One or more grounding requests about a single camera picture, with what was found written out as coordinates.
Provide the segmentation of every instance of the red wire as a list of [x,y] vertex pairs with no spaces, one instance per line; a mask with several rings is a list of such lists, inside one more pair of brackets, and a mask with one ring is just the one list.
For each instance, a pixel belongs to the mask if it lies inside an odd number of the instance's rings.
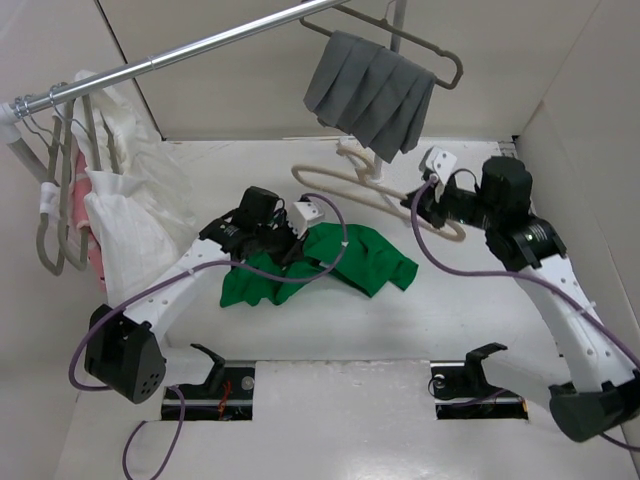
[[225,408],[227,408],[227,400],[231,394],[231,380],[227,380],[222,387],[224,388],[224,395],[218,404],[218,412],[220,413],[218,420],[222,420],[222,414],[224,413]]

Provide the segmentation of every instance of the hanger hook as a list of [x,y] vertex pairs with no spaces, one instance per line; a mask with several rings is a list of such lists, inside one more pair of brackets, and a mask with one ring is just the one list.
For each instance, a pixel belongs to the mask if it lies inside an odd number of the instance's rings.
[[396,0],[390,0],[389,3],[387,3],[387,8],[384,11],[384,19],[385,21],[389,21],[389,10],[391,9],[391,5],[393,5],[396,2]]
[[78,121],[78,119],[76,118],[68,118],[66,116],[64,116],[60,110],[58,110],[58,106],[56,105],[55,101],[53,100],[53,90],[55,88],[60,88],[62,86],[66,85],[65,82],[60,82],[60,83],[56,83],[55,85],[51,85],[51,88],[49,89],[49,102],[51,102],[51,106],[53,107],[53,109],[55,110],[55,112],[58,114],[58,116],[64,120],[65,122],[71,122],[71,123],[75,123],[77,124],[82,130],[84,130],[84,133],[87,134],[87,137],[91,138],[91,134],[89,133],[89,131],[85,128],[84,125],[82,125],[82,123],[80,123],[80,121]]
[[[29,95],[25,95],[25,97],[16,97],[16,99],[14,100],[15,105],[18,107],[17,111],[19,113],[19,117],[20,120],[22,121],[22,123],[24,124],[24,126],[27,128],[27,130],[29,130],[31,133],[33,133],[35,136],[37,136],[40,140],[42,140],[42,143],[45,144],[45,146],[47,147],[47,149],[51,148],[51,145],[49,145],[49,143],[47,142],[47,140],[42,136],[42,134],[40,132],[37,132],[36,130],[34,130],[33,128],[31,128],[29,126],[29,124],[27,123],[27,117],[33,122],[33,124],[36,126],[36,128],[39,128],[42,131],[45,131],[46,129],[43,129],[40,125],[38,125],[38,122],[36,122],[33,117],[31,116],[31,112],[29,111],[29,103],[27,101],[27,98],[29,97]],[[22,110],[20,108],[20,104],[22,104],[22,109],[24,109],[24,113],[22,113]],[[51,138],[54,139],[53,137],[53,132],[51,132],[50,130],[46,130],[47,132],[49,132],[51,134]]]

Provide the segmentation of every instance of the clothes hanger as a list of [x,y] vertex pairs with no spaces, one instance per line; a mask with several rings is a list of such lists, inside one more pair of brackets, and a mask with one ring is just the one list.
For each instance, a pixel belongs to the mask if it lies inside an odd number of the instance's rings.
[[[88,103],[89,108],[91,108],[91,101],[88,95],[82,97],[83,103],[86,105]],[[60,208],[59,208],[59,217],[58,220],[58,244],[60,246],[60,250],[64,254],[67,261],[73,265],[76,269],[82,271],[87,268],[87,260],[89,257],[89,229],[81,228],[80,229],[80,255],[76,256],[69,248],[69,216],[68,216],[68,201],[69,201],[69,184],[72,178],[72,159],[71,159],[71,142],[73,141],[72,133],[71,133],[71,121],[70,117],[73,116],[73,101],[68,102],[65,105],[65,132],[64,132],[64,144],[67,146],[65,151],[62,154],[62,178],[60,181]],[[93,115],[87,118],[89,132],[92,132],[91,143],[94,147],[94,155],[97,154],[98,145],[95,137],[95,125],[91,128],[93,124]],[[99,157],[95,157],[96,163],[100,163]]]
[[[364,167],[356,166],[355,177],[353,175],[349,175],[344,172],[331,170],[325,167],[317,167],[315,165],[294,165],[293,167],[291,167],[291,174],[299,183],[301,183],[305,187],[312,188],[320,192],[325,192],[332,196],[341,197],[346,200],[359,203],[366,207],[375,208],[376,210],[380,210],[381,212],[388,213],[389,215],[393,215],[394,217],[398,217],[405,222],[410,220],[411,217],[408,213],[402,212],[388,199],[388,197],[392,197],[398,200],[406,200],[407,195],[405,193],[398,192],[396,190],[392,190],[390,188],[383,187],[382,185],[378,185],[368,181],[368,178],[370,177],[371,173],[373,173],[373,171],[375,170],[375,167],[371,159],[368,158],[366,152],[362,148],[348,147],[348,146],[341,145],[339,143],[336,153],[341,156],[346,156],[349,159],[356,158],[364,164]],[[341,190],[341,189],[311,182],[302,177],[301,175],[302,172],[337,178],[339,180],[344,180],[346,182],[352,183],[354,185],[358,185],[368,190],[373,190],[375,192],[378,192],[382,196],[386,204],[382,204],[380,202],[374,202],[369,198],[354,195],[352,193],[345,192],[344,190]],[[420,226],[425,230],[428,230],[429,232],[434,233],[444,238],[445,240],[449,240],[452,242],[462,242],[466,238],[466,232],[456,222],[447,221],[447,226],[451,230],[453,230],[453,232],[449,232],[443,229],[437,230],[431,225],[429,225],[429,223],[423,221],[422,219],[420,219]]]
[[[62,130],[62,120],[59,118],[54,118],[53,120],[53,132],[52,138],[57,141],[52,141],[51,145],[48,148],[49,151],[49,164],[47,167],[47,183],[57,184],[56,182],[56,169],[58,164],[58,150],[61,146],[60,144],[60,132]],[[38,225],[38,230],[36,233],[36,251],[38,253],[38,259],[40,259],[40,263],[44,268],[49,270],[52,275],[56,277],[62,274],[62,270],[64,269],[64,253],[60,248],[58,248],[58,258],[56,262],[53,263],[49,259],[49,254],[47,253],[47,249],[45,247],[45,237],[47,234],[47,230],[49,229],[49,213],[40,212],[40,224]]]
[[[396,27],[394,27],[393,25],[391,25],[389,23],[389,21],[387,20],[386,16],[382,19],[377,19],[374,17],[371,17],[369,15],[366,15],[362,12],[359,12],[358,10],[354,10],[352,8],[349,7],[345,7],[344,5],[336,5],[335,7],[333,7],[334,9],[338,10],[339,12],[345,13],[347,15],[350,15],[352,17],[357,18],[358,20],[361,20],[363,22],[366,22],[370,25],[373,25],[375,27],[381,28],[382,30],[385,30],[393,35],[396,35],[400,38],[403,38],[411,43],[415,43],[416,45],[419,45],[420,47],[426,48],[427,50],[431,50],[432,52],[434,52],[436,55],[440,56],[440,57],[444,57],[444,58],[448,58],[449,60],[451,60],[455,66],[456,66],[456,74],[453,77],[453,80],[451,80],[450,82],[445,82],[444,80],[436,77],[435,83],[436,85],[445,88],[447,90],[453,90],[454,88],[456,88],[456,86],[458,85],[458,82],[460,82],[460,78],[462,77],[463,73],[464,73],[464,67],[462,65],[462,60],[460,60],[460,57],[458,57],[455,53],[453,52],[449,52],[448,50],[442,50],[439,46],[428,42],[420,37],[416,37],[415,35],[412,35],[410,33],[405,32],[404,30],[400,30]],[[322,35],[325,35],[327,37],[331,37],[331,35],[333,35],[334,32],[331,32],[330,30],[327,30],[324,27],[321,27],[319,25],[316,25],[314,23],[309,22],[308,20],[306,20],[305,18],[301,18],[300,19],[300,24],[303,25],[304,27],[313,30],[314,32],[318,32]]]
[[[57,187],[58,191],[52,191],[52,195],[58,197],[58,211],[55,212],[52,208],[50,211],[42,211],[40,213],[40,224],[38,225],[38,230],[36,233],[36,251],[38,254],[38,258],[40,263],[53,275],[59,276],[63,269],[65,260],[71,263],[78,270],[85,270],[88,263],[88,246],[89,246],[89,229],[81,228],[80,229],[80,253],[76,256],[72,249],[69,246],[69,218],[68,218],[68,204],[69,204],[69,187],[70,182],[73,177],[73,159],[71,158],[72,151],[72,132],[71,132],[71,123],[77,123],[89,136],[91,140],[91,146],[94,154],[94,165],[95,170],[100,170],[100,157],[99,157],[99,149],[96,137],[95,123],[93,122],[92,115],[92,107],[91,107],[91,99],[89,95],[85,95],[82,97],[83,106],[85,109],[85,114],[87,114],[87,122],[89,128],[85,127],[81,122],[77,119],[73,118],[73,103],[75,100],[67,102],[65,104],[65,114],[62,114],[57,108],[56,105],[53,105],[55,112],[57,113],[57,117],[54,117],[54,129],[53,131],[42,127],[39,125],[35,119],[31,116],[31,112],[29,111],[29,102],[28,97],[24,98],[24,109],[26,112],[25,117],[28,117],[32,124],[42,132],[46,132],[51,135],[51,144],[49,144],[46,139],[40,134],[40,132],[33,130],[30,128],[29,124],[26,122],[26,118],[22,118],[22,122],[27,127],[27,129],[38,136],[40,140],[47,146],[47,150],[49,153],[49,165],[47,168],[47,183],[53,185],[53,189]],[[60,136],[62,132],[62,126],[64,125],[64,141],[60,141]],[[110,144],[110,151],[114,147],[113,134],[110,131],[107,133],[108,143]],[[57,158],[59,152],[62,152],[62,168],[61,168],[61,181],[60,184],[55,179],[56,170],[57,170]],[[45,247],[45,237],[47,230],[49,228],[51,215],[55,215],[58,220],[58,257],[56,262],[54,263],[50,258],[46,251]]]
[[107,132],[107,148],[109,149],[109,159],[111,160],[111,171],[116,175],[120,174],[120,165],[118,165],[118,157],[116,152],[116,142],[113,137],[113,132],[107,124],[107,120],[104,118],[102,112],[100,112],[100,118],[102,118],[102,126],[105,132]]

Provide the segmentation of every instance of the black bracket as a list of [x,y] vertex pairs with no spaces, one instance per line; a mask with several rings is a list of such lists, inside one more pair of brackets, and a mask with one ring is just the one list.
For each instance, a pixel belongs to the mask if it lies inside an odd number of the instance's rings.
[[236,261],[246,260],[258,252],[271,256],[274,263],[288,266],[304,258],[305,238],[298,239],[286,224],[286,212],[281,224],[272,224],[280,198],[259,187],[248,188],[240,206],[213,220],[200,232],[200,240],[218,243],[222,251]]
[[[98,307],[90,326],[111,310],[108,305]],[[91,338],[84,360],[90,375],[135,404],[153,395],[166,373],[165,359],[150,328],[148,322],[138,324],[119,313]]]
[[213,368],[211,369],[211,372],[209,372],[209,376],[205,380],[204,384],[200,387],[204,391],[213,394],[220,388],[220,385],[222,384],[222,379],[224,378],[224,366],[226,361],[217,353],[209,350],[206,347],[203,347],[200,344],[192,343],[191,346],[196,350],[200,350],[202,353],[206,353],[213,360]]
[[553,385],[549,410],[562,432],[574,442],[584,442],[640,414],[640,373],[602,392],[578,393],[573,384]]
[[431,363],[434,396],[439,400],[454,398],[481,398],[491,395],[498,387],[490,385],[482,370],[482,360],[489,355],[506,350],[499,343],[490,343],[467,353],[462,361],[437,361]]

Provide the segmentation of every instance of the gray hanger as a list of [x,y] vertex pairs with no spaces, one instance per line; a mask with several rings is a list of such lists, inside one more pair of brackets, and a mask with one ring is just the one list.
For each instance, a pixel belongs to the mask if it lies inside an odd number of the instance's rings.
[[[51,145],[47,143],[45,138],[37,131],[29,128],[29,125],[24,121],[27,129],[37,135],[40,140],[42,140],[46,145],[49,153],[49,166],[47,168],[47,179],[49,182],[58,185],[58,182],[55,180],[56,169],[57,169],[57,158],[59,155],[59,151],[62,152],[62,168],[61,168],[61,180],[60,180],[60,201],[59,201],[59,220],[58,220],[58,257],[56,262],[54,263],[50,258],[45,248],[45,236],[47,230],[49,228],[49,214],[41,213],[40,214],[40,224],[38,225],[38,231],[36,234],[36,250],[38,253],[38,258],[42,265],[53,275],[59,276],[64,269],[64,262],[67,260],[71,265],[73,265],[78,270],[85,270],[87,267],[88,261],[88,250],[89,250],[89,229],[81,228],[80,229],[80,254],[76,256],[70,246],[69,246],[69,218],[67,213],[67,207],[69,204],[69,184],[72,178],[72,169],[73,169],[73,159],[71,158],[71,144],[73,141],[72,132],[71,132],[71,123],[76,122],[80,127],[87,133],[89,136],[89,140],[91,142],[91,148],[94,157],[94,170],[101,170],[100,163],[100,152],[98,148],[98,140],[96,136],[96,128],[95,122],[93,121],[93,111],[91,107],[91,98],[89,95],[85,95],[82,97],[82,103],[85,111],[85,116],[87,118],[88,128],[82,125],[78,120],[73,118],[73,103],[74,101],[67,102],[65,104],[65,113],[62,114],[57,107],[54,105],[55,111],[58,114],[59,118],[54,118],[54,129],[53,131],[48,130],[42,126],[40,126],[33,118],[31,118],[32,123],[36,128],[43,132],[47,132],[51,135],[52,142]],[[27,112],[27,116],[30,117],[30,112],[28,110],[28,101],[25,98],[25,111]],[[62,126],[64,125],[64,141],[60,141],[60,135],[62,131]],[[113,138],[113,133],[108,128],[105,122],[105,129],[107,131],[107,143],[109,146],[109,151],[111,154],[111,162],[112,167],[114,167],[114,173],[118,173],[118,165],[115,157],[115,142]]]
[[[86,95],[82,97],[83,103],[85,99],[89,102],[89,108],[91,108],[91,103]],[[65,105],[65,119],[64,119],[64,144],[68,145],[68,148],[62,154],[62,173],[60,180],[60,220],[58,220],[58,244],[60,246],[60,250],[64,254],[67,261],[73,265],[76,269],[82,271],[87,268],[87,258],[89,251],[89,230],[87,228],[80,229],[80,255],[76,257],[74,253],[69,248],[69,218],[67,214],[67,206],[69,200],[69,183],[71,182],[72,176],[72,164],[71,164],[71,142],[72,142],[72,133],[71,133],[71,121],[70,117],[73,116],[73,102],[68,102]],[[91,143],[94,144],[94,152],[97,151],[97,140],[95,137],[95,125],[93,125],[93,115],[87,117],[87,121],[89,124],[89,132],[93,133],[91,137]],[[99,157],[96,158],[96,163],[99,163]]]
[[[387,5],[387,12],[385,15],[388,15],[389,5],[391,5],[391,3],[393,2],[389,2],[389,4]],[[387,32],[393,35],[396,35],[400,38],[404,38],[405,40],[411,43],[415,43],[420,47],[426,48],[427,50],[431,50],[432,52],[434,52],[436,55],[440,57],[448,58],[456,66],[456,74],[453,77],[453,80],[451,80],[450,82],[445,82],[444,80],[436,77],[435,83],[436,85],[442,88],[446,88],[447,90],[453,90],[458,85],[458,82],[460,82],[460,78],[462,78],[462,74],[464,73],[464,67],[462,65],[462,60],[460,60],[460,57],[458,57],[455,53],[449,52],[448,50],[442,50],[439,46],[431,42],[423,40],[420,37],[416,37],[415,35],[412,35],[410,33],[405,32],[404,30],[400,30],[399,28],[394,27],[387,21],[386,16],[385,18],[382,18],[382,19],[373,18],[362,12],[359,12],[358,10],[345,7],[344,5],[336,5],[333,8],[335,8],[339,12],[346,13],[347,15],[355,17],[358,20],[362,20],[363,22],[366,22],[370,25],[381,28],[382,30],[386,30]],[[306,28],[313,30],[314,32],[321,33],[322,35],[325,35],[327,37],[331,37],[331,35],[333,34],[333,32],[331,32],[330,30],[327,30],[326,28],[323,28],[319,25],[311,23],[305,18],[300,19],[300,24]]]
[[[53,141],[49,146],[49,165],[47,167],[47,181],[50,183],[57,184],[56,182],[56,168],[58,163],[58,147],[60,144],[60,131],[62,130],[62,120],[59,118],[55,118],[53,120],[53,132],[52,138],[55,138],[56,141]],[[49,270],[56,277],[62,274],[62,270],[64,269],[64,253],[61,249],[58,248],[58,258],[56,262],[53,263],[49,259],[49,255],[47,253],[47,249],[45,248],[45,237],[47,234],[47,230],[49,229],[49,214],[41,213],[40,214],[40,224],[38,225],[38,231],[36,233],[36,251],[38,252],[38,258],[40,259],[40,263]]]

